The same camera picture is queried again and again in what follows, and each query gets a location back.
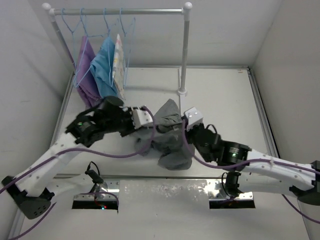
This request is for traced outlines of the grey t shirt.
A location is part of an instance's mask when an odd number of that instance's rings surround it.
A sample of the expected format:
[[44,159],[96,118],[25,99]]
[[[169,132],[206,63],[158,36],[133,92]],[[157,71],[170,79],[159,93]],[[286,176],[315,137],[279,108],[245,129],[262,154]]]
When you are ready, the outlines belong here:
[[192,166],[192,155],[183,143],[182,119],[176,102],[168,99],[155,113],[154,118],[154,138],[140,155],[147,156],[151,150],[155,150],[161,154],[158,166],[170,171],[188,170]]

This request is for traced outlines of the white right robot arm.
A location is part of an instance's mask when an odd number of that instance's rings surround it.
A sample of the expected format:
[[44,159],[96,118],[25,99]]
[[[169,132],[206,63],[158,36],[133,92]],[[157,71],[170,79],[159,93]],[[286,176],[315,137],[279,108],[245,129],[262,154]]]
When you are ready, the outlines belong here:
[[182,139],[187,149],[194,146],[202,165],[227,171],[224,192],[237,197],[244,192],[265,192],[296,197],[319,206],[320,162],[295,163],[263,154],[247,145],[222,140],[216,129],[203,123],[182,123]]

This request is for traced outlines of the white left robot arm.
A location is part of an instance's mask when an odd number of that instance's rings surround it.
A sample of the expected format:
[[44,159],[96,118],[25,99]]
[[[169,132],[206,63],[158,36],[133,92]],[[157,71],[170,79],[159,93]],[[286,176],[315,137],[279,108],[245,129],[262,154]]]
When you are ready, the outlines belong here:
[[120,133],[122,137],[137,130],[135,114],[140,108],[125,107],[121,99],[107,96],[98,105],[80,112],[66,127],[55,143],[28,169],[16,176],[6,176],[1,192],[7,192],[19,210],[33,220],[43,215],[67,191],[86,193],[103,184],[101,176],[92,169],[63,181],[55,176],[78,154],[91,152],[90,147],[106,134]]

